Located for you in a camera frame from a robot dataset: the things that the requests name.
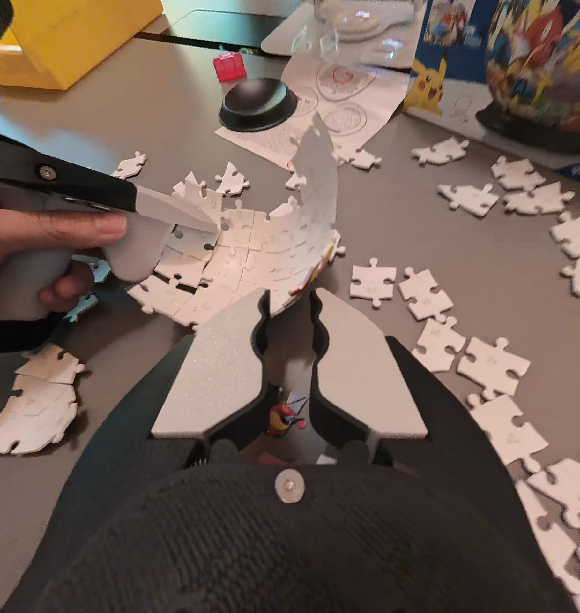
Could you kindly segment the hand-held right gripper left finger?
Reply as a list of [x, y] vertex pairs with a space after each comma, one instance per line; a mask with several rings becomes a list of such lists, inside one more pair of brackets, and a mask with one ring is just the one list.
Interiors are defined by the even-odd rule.
[[154, 438], [213, 440], [267, 391], [270, 291], [257, 288], [198, 327], [152, 426]]

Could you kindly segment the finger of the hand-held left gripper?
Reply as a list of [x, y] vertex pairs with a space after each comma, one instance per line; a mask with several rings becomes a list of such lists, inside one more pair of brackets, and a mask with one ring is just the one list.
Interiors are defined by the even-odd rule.
[[136, 186], [135, 212], [167, 224], [219, 232], [219, 222], [199, 205]]

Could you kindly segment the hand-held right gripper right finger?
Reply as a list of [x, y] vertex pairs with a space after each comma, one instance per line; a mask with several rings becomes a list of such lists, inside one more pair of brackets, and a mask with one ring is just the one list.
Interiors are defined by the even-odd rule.
[[385, 334], [328, 290], [310, 292], [310, 418], [325, 440], [421, 440], [416, 402]]

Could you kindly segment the partly built puzzle ball shell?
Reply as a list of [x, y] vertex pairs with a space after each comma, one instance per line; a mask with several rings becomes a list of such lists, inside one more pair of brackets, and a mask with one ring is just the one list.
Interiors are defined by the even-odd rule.
[[144, 313], [200, 326], [256, 289], [269, 291], [270, 314], [296, 301], [337, 250], [338, 167], [333, 143], [316, 111], [296, 146], [292, 165], [301, 199], [290, 195], [274, 211], [248, 210], [240, 200], [223, 210], [223, 196], [189, 173], [172, 196], [193, 202], [219, 222], [215, 232], [177, 224], [153, 274], [126, 288]]

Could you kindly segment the colourful printed puzzle piece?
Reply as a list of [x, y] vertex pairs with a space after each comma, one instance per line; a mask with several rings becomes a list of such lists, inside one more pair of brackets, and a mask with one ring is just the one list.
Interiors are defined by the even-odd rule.
[[292, 427], [303, 430], [307, 421], [301, 417], [301, 410], [309, 399], [308, 395], [290, 394], [286, 401], [279, 402], [269, 413], [269, 426], [265, 433], [274, 438], [279, 438]]

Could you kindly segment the black round ball stand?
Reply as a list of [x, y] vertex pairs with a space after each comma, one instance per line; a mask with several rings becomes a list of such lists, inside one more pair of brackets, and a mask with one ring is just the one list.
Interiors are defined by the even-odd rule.
[[247, 79], [225, 94], [219, 122], [233, 132], [261, 132], [290, 119], [298, 103], [294, 92], [279, 79]]

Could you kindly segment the blue cartoon puzzle box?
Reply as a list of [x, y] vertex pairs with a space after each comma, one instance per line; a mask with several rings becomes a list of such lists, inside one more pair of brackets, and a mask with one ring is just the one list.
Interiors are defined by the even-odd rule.
[[580, 1], [428, 1], [403, 110], [580, 182]]

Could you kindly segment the person's left hand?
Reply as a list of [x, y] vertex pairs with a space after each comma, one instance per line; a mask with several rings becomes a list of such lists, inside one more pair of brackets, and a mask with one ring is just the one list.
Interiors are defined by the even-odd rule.
[[[0, 209], [0, 265], [11, 255], [30, 249], [67, 249], [72, 254], [110, 245], [123, 238], [127, 228], [120, 213]], [[41, 289], [38, 300], [48, 311], [65, 313], [78, 305], [93, 284], [90, 267], [74, 262], [64, 276]]]

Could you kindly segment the yellow plastic bin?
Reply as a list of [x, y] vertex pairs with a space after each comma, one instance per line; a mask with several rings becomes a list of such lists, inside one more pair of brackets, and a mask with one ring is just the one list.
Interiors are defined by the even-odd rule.
[[1, 1], [0, 87], [67, 91], [163, 13], [161, 1]]

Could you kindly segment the small red plastic case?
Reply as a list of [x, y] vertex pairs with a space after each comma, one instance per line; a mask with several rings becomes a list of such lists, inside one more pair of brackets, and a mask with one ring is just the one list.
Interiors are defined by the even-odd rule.
[[225, 51], [212, 61], [217, 79], [220, 83], [240, 80], [247, 76], [242, 54]]

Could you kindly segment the white instruction sheet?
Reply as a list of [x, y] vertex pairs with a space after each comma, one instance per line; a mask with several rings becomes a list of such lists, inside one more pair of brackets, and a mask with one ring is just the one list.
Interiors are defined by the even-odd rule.
[[215, 134], [288, 169], [296, 152], [293, 140], [301, 141], [317, 113], [336, 153], [361, 149], [402, 103], [409, 76], [397, 71], [361, 72], [296, 55], [286, 64], [281, 80], [298, 98], [290, 119], [261, 132], [240, 133], [220, 127]]

